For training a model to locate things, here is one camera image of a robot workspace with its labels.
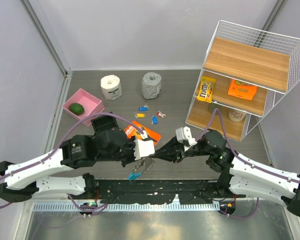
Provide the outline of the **metal key organizer blue handle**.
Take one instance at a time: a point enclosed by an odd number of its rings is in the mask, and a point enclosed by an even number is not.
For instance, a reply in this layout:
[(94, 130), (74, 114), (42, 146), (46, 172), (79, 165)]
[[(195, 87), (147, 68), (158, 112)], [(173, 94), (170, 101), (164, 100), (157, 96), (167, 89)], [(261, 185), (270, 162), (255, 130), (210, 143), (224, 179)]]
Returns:
[(127, 177), (129, 181), (138, 179), (141, 175), (148, 172), (155, 164), (155, 159), (151, 157), (140, 160), (132, 169), (132, 173)]

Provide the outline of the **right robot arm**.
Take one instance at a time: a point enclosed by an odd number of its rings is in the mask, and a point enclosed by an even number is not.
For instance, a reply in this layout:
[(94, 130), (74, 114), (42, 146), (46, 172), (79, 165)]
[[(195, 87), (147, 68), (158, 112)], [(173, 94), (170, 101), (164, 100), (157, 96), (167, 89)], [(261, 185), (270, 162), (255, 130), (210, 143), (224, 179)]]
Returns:
[(216, 191), (222, 197), (244, 195), (279, 204), (300, 217), (300, 173), (288, 172), (254, 161), (233, 150), (216, 130), (199, 140), (176, 134), (157, 149), (153, 158), (180, 163), (185, 158), (208, 156), (206, 164), (220, 176)]

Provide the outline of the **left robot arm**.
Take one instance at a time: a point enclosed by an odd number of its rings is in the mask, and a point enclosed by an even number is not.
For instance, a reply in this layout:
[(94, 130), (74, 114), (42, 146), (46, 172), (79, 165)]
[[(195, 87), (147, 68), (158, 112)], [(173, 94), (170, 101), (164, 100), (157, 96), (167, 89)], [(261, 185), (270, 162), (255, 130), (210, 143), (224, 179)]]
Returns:
[(70, 195), (73, 199), (91, 199), (99, 194), (94, 176), (55, 177), (61, 172), (88, 168), (97, 162), (135, 162), (138, 139), (113, 127), (93, 135), (75, 135), (52, 151), (23, 163), (0, 163), (0, 199), (20, 203), (48, 195)]

